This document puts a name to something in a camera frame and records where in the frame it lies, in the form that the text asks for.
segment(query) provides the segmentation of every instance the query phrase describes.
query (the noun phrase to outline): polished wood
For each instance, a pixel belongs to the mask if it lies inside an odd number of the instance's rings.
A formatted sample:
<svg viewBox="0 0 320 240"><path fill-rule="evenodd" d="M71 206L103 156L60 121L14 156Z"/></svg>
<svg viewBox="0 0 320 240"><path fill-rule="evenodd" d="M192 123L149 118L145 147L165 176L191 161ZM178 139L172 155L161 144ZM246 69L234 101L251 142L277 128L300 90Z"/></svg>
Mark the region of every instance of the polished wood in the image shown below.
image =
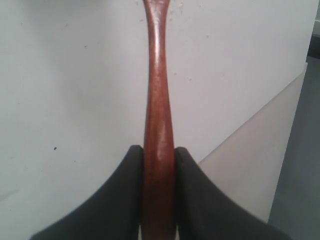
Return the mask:
<svg viewBox="0 0 320 240"><path fill-rule="evenodd" d="M166 66L170 0L143 0L149 36L149 83L144 136L143 240L173 240L175 153Z"/></svg>

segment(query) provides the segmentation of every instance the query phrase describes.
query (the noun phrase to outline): wooden stick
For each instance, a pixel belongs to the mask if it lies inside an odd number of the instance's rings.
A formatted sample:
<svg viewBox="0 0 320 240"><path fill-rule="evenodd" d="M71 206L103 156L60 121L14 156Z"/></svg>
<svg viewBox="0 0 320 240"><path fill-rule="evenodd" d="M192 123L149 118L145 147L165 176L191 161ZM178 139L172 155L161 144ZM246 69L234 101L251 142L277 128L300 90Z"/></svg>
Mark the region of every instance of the wooden stick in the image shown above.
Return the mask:
<svg viewBox="0 0 320 240"><path fill-rule="evenodd" d="M170 0L143 0L149 36L149 84L144 136L143 240L174 240L175 150L166 66Z"/></svg>

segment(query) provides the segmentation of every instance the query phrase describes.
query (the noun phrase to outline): reddish-brown wooden handle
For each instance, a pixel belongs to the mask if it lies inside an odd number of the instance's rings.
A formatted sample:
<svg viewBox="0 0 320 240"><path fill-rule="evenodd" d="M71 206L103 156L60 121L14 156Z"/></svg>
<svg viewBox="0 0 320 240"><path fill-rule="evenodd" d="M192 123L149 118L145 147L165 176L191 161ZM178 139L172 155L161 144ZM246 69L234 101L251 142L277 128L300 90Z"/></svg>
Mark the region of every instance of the reddish-brown wooden handle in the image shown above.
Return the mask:
<svg viewBox="0 0 320 240"><path fill-rule="evenodd" d="M175 238L175 153L166 66L170 0L143 0L149 36L149 83L144 136L142 239Z"/></svg>

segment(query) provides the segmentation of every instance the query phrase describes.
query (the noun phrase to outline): wooden handle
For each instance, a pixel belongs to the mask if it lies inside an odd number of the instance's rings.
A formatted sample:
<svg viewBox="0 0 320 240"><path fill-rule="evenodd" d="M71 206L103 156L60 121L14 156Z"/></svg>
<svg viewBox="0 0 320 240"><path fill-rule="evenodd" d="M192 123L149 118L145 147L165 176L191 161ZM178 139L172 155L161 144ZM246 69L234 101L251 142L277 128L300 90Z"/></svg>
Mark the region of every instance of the wooden handle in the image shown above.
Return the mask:
<svg viewBox="0 0 320 240"><path fill-rule="evenodd" d="M149 36L149 84L144 136L143 240L174 240L175 152L166 66L170 0L143 0Z"/></svg>

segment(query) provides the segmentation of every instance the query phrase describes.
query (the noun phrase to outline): white wall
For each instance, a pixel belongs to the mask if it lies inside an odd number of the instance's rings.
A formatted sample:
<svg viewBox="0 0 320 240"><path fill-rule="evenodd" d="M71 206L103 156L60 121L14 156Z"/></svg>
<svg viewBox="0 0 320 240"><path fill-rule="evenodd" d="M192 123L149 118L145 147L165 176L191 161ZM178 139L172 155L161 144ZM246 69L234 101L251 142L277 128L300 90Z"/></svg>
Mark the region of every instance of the white wall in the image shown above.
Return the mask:
<svg viewBox="0 0 320 240"><path fill-rule="evenodd" d="M202 160L303 71L317 4L172 0L177 146ZM148 37L141 0L2 0L0 32L0 239L18 240L142 144Z"/></svg>
<svg viewBox="0 0 320 240"><path fill-rule="evenodd" d="M200 163L228 197L265 222L274 201L305 73Z"/></svg>

